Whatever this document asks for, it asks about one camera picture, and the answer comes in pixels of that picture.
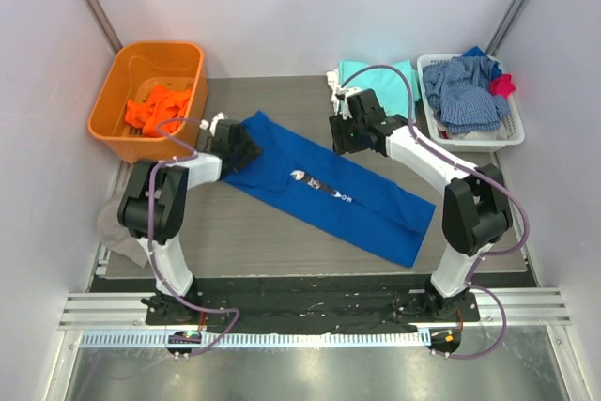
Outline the blue t shirt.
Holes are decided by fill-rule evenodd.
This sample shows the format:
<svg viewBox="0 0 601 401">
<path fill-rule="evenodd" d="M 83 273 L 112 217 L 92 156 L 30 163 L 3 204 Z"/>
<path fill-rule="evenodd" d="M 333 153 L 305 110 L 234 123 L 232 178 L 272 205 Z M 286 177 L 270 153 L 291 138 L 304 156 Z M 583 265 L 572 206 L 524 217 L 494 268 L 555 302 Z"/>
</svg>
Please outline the blue t shirt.
<svg viewBox="0 0 601 401">
<path fill-rule="evenodd" d="M 368 253 L 414 265 L 434 204 L 263 112 L 242 124 L 261 153 L 226 183 Z"/>
</svg>

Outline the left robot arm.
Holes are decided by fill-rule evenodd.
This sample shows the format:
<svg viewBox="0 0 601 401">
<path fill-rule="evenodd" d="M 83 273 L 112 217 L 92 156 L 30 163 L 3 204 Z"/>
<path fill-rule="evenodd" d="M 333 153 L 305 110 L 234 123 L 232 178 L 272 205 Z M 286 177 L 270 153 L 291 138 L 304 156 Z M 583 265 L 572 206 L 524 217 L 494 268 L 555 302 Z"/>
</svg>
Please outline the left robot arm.
<svg viewBox="0 0 601 401">
<path fill-rule="evenodd" d="M 244 124 L 222 114 L 211 121 L 190 122 L 208 132 L 208 144 L 198 150 L 167 133 L 158 132 L 187 154 L 165 160 L 145 160 L 133 166 L 121 198 L 117 220 L 142 246 L 155 276 L 155 295 L 145 299 L 149 309 L 168 314 L 178 324 L 193 323 L 198 314 L 215 314 L 201 305 L 179 238 L 188 191 L 225 179 L 248 167 L 262 153 Z"/>
</svg>

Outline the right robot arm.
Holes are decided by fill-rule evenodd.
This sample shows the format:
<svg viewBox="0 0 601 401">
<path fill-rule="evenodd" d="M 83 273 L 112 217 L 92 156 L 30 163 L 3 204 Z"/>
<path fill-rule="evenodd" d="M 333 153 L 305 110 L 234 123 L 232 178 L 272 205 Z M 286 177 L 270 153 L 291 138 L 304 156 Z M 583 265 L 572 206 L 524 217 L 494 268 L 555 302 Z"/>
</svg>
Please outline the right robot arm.
<svg viewBox="0 0 601 401">
<path fill-rule="evenodd" d="M 466 299 L 477 263 L 513 224 L 501 171 L 458 159 L 412 120 L 387 115 L 371 89 L 338 89 L 332 104 L 335 152 L 374 150 L 404 164 L 441 194 L 446 247 L 425 283 L 424 310 L 434 320 L 448 319 Z"/>
</svg>

